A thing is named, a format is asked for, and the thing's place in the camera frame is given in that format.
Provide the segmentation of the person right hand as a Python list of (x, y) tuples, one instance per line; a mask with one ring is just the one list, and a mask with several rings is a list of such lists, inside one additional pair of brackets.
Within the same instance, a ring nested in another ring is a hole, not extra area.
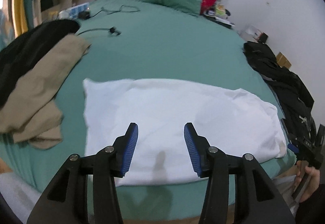
[(298, 161), (296, 163), (296, 169), (297, 172), (294, 181), (295, 189), (298, 188), (303, 177), (307, 175), (307, 181), (299, 194), (299, 202), (305, 202), (313, 193), (315, 193), (320, 185), (320, 171), (313, 166), (307, 165), (306, 161)]

